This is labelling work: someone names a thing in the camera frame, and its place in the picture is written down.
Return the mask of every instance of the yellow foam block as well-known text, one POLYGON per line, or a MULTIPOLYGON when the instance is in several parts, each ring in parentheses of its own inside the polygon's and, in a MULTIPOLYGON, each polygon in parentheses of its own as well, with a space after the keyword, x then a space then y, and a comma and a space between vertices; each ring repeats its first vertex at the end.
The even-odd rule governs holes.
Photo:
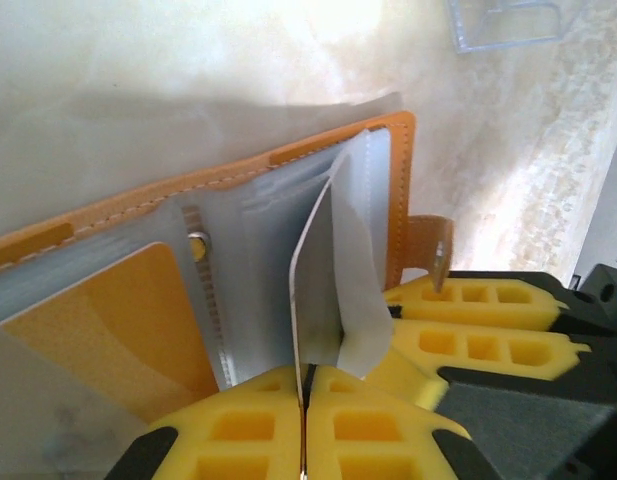
POLYGON ((179 433, 153 480, 299 478, 301 422, 294 368, 272 370, 152 425, 179 433))
POLYGON ((554 380, 589 351, 559 333, 397 320, 391 352, 366 381, 432 410, 447 389, 441 367, 554 380))
POLYGON ((384 293, 389 304, 402 306, 402 317, 465 325, 546 331, 559 316, 548 292, 509 279, 448 278, 440 293, 428 277, 384 293))
POLYGON ((317 368, 306 420, 311 480, 455 480, 432 437, 463 427, 334 367, 317 368))

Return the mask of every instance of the marble surface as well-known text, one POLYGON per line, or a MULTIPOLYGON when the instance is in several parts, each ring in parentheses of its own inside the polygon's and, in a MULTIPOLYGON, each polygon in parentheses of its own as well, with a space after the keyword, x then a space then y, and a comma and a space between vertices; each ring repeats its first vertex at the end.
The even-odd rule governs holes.
POLYGON ((403 106, 455 267, 570 277, 617 142, 617 0, 457 55, 441 0, 0 0, 0 234, 403 106))

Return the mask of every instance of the clear plastic object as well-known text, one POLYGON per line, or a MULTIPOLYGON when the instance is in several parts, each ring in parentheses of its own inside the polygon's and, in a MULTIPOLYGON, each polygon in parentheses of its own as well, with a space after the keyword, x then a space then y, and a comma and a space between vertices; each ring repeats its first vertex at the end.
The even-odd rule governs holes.
POLYGON ((459 53, 561 40, 589 0, 446 0, 459 53))

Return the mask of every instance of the wallet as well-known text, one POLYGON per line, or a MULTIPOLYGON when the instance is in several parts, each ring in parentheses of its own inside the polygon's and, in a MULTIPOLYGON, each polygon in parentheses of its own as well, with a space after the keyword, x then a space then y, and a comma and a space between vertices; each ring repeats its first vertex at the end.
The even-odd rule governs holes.
POLYGON ((383 115, 0 237, 0 474, 107 471, 148 423, 296 355, 368 373, 381 292, 450 267, 452 222, 408 215, 414 134, 383 115))

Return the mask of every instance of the yellow card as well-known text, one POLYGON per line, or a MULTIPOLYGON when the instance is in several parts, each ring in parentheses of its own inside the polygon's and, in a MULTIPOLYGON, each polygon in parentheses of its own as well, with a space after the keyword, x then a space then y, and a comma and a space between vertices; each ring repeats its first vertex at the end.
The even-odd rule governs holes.
POLYGON ((163 243, 1 328, 146 422, 218 391, 175 257, 163 243))

